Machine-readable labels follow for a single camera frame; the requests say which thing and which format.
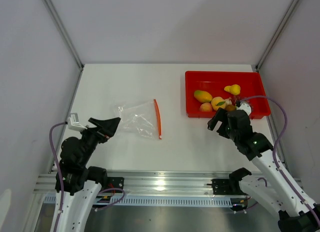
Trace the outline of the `clear orange-zip bag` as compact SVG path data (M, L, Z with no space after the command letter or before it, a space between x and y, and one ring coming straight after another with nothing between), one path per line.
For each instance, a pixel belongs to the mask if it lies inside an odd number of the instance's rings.
M148 139L162 139L161 115L156 99L118 103L113 109L120 118L118 129L121 132Z

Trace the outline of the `yellow orange with leaf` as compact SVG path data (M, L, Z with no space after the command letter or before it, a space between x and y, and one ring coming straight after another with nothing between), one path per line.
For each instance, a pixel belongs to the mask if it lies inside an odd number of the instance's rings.
M220 96L214 97L210 102L212 109L217 111L219 108L225 109L226 108L226 100Z

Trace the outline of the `yellow-green mango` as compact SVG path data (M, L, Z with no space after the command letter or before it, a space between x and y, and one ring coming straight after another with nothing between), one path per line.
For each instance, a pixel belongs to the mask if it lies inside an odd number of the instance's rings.
M195 90L193 93L194 98L200 103L210 103L213 99L212 95L204 90Z

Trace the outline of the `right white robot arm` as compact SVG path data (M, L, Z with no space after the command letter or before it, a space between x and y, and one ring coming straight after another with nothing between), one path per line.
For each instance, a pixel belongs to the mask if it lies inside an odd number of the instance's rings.
M228 188L234 194L249 195L278 219L282 232L316 232L320 229L320 206L309 197L280 164L274 147L262 133L254 132L245 110L227 111L219 108L207 123L213 130L221 122L217 133L234 142L263 174L269 186L254 179L252 173L240 168L229 175Z

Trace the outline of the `pink peach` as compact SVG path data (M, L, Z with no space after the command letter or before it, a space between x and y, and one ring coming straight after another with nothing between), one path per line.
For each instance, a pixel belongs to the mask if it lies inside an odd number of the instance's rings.
M210 102L205 102L199 107L200 112L212 112L213 107Z

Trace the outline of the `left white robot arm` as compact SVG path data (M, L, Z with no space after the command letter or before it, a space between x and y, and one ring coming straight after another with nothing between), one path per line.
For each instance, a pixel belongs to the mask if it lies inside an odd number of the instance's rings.
M102 167L87 167L97 145L106 143L115 135L121 119L90 118L88 121L92 127L81 125L78 115L72 113L61 125L79 132L81 138L65 139L60 154L54 148L51 150L57 167L52 232L83 232L90 212L104 209L103 206L94 206L97 196L106 192L125 195L124 178L109 177Z

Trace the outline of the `aluminium mounting rail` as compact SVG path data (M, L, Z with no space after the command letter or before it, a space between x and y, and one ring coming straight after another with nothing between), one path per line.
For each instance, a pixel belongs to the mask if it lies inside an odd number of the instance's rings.
M228 179L229 173L109 170L107 178L123 177L127 196L209 197L212 179Z

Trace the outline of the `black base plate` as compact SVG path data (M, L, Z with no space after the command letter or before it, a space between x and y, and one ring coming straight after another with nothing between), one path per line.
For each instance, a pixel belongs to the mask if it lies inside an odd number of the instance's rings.
M211 187L214 195L233 195L229 179L215 178L211 180Z
M121 193L119 189L124 188L124 181L123 177L108 177L106 182L106 188L111 189L111 193Z

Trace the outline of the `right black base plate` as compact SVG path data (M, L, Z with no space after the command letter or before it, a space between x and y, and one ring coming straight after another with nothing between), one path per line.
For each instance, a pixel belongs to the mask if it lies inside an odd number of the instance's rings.
M211 180L211 187L214 195L233 195L229 179L215 178Z

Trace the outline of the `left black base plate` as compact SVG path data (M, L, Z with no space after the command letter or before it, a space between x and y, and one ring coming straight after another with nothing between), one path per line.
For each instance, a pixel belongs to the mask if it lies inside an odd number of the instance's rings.
M106 182L106 188L111 189L111 193L121 193L119 189L124 188L124 181L123 177L108 177Z

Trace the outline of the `yellow pear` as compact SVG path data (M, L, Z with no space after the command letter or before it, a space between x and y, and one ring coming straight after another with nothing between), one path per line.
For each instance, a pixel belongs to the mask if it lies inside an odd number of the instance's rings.
M224 91L231 95L238 96L241 93L241 87L238 84L227 85L224 87Z

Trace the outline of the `garlic bulb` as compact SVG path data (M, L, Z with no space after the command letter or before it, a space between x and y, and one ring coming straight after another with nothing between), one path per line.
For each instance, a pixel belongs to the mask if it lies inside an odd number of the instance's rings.
M224 101L225 101L225 106L233 105L233 102L232 102L232 100L230 98L227 98Z

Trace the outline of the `red plastic tray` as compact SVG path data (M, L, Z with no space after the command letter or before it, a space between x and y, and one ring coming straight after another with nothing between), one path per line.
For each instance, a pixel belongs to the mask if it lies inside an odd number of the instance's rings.
M202 103L194 98L196 90L206 91L212 97L231 98L232 94L224 91L225 86L239 85L241 88L241 100L249 103L252 113L251 119L262 119L271 114L270 106L265 98L253 98L264 96L265 89L260 75L257 72L227 72L227 71L186 71L185 72L185 98L186 113L189 118L212 118L216 111L201 112Z

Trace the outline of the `red grape bunch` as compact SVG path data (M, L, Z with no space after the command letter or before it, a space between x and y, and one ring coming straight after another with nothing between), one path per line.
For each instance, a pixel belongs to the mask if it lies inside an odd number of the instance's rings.
M242 97L239 95L233 95L230 97L230 100L234 106L236 106L237 101L240 101L241 99L242 99Z

